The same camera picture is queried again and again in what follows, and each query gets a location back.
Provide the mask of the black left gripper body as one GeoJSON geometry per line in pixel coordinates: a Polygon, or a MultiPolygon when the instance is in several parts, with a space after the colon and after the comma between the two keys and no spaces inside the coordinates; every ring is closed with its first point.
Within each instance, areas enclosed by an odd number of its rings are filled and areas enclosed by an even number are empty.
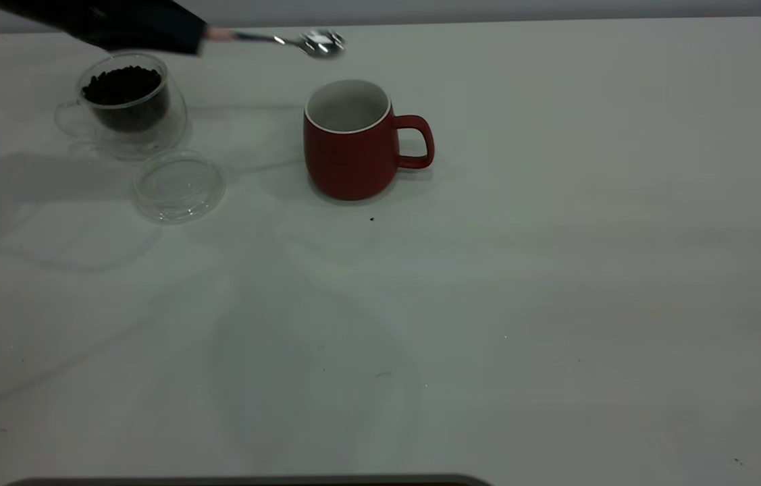
{"type": "Polygon", "coordinates": [[[174,1],[0,1],[0,10],[105,51],[185,49],[185,37],[167,31],[184,19],[174,1]]]}

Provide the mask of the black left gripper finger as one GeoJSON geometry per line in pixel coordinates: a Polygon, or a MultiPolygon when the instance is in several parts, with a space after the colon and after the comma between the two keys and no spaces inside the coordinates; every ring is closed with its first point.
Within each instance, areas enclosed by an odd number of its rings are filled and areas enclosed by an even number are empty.
{"type": "Polygon", "coordinates": [[[198,55],[208,23],[179,3],[154,3],[151,7],[151,50],[198,55]]]}

